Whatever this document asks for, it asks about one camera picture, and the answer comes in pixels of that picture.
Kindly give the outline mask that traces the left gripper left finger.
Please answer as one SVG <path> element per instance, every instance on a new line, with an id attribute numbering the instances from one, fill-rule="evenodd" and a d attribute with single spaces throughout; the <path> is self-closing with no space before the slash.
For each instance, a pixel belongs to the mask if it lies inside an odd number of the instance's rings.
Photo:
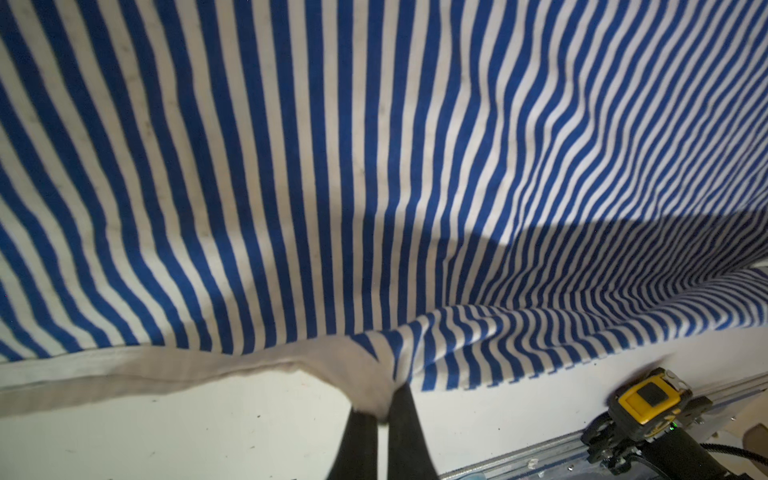
<path id="1" fill-rule="evenodd" d="M 376 480 L 378 475 L 378 420 L 350 410 L 336 458 L 327 480 Z"/>

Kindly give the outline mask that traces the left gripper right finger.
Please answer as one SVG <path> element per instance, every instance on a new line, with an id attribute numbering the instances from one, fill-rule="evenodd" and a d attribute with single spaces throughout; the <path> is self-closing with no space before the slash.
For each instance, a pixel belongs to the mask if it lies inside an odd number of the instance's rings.
<path id="1" fill-rule="evenodd" d="M 437 480 L 439 475 L 430 458 L 413 395 L 408 384 L 398 388 L 388 413 L 389 480 Z"/>

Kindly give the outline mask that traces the blue white striped tank top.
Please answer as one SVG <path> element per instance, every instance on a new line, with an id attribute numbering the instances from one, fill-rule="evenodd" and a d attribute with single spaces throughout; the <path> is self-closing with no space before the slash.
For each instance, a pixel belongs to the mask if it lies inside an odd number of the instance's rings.
<path id="1" fill-rule="evenodd" d="M 384 415 L 767 321 L 763 1 L 5 1 L 1 413 Z"/>

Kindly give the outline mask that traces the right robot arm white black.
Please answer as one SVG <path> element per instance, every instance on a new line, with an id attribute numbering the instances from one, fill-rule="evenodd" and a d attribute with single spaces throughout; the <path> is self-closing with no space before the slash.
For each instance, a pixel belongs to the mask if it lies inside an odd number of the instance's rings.
<path id="1" fill-rule="evenodd" d="M 641 463 L 663 479 L 748 479 L 749 474 L 735 474 L 719 463 L 715 453 L 739 457 L 765 466 L 763 455 L 739 447 L 699 443 L 686 428 L 712 407 L 707 397 L 698 397 L 668 423 L 653 440 L 634 440 L 624 433 L 609 413 L 598 416 L 582 433 L 588 462 L 601 464 L 615 476 L 627 473 Z"/>

